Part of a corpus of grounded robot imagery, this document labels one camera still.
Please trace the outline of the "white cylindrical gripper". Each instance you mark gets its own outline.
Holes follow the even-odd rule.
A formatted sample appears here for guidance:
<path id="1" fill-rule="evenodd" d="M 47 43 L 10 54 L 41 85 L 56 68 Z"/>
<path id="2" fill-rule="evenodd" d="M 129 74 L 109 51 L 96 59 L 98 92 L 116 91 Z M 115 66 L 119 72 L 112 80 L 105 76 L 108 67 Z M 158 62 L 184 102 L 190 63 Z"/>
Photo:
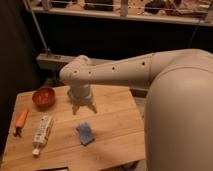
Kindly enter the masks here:
<path id="1" fill-rule="evenodd" d="M 89 85 L 72 85 L 67 92 L 72 102 L 73 115 L 76 115 L 80 106 L 87 106 L 94 113 L 97 113 L 96 105 L 93 102 L 93 93 Z"/>

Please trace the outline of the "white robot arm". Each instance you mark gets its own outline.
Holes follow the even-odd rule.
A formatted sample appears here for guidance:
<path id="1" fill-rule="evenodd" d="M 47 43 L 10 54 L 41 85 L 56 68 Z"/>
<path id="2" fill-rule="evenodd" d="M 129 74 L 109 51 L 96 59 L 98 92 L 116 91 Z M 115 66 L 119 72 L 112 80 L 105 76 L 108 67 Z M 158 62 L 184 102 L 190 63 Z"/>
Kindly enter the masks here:
<path id="1" fill-rule="evenodd" d="M 74 92 L 88 84 L 147 89 L 147 170 L 213 171 L 213 53 L 171 50 L 96 66 L 81 55 L 60 78 Z"/>

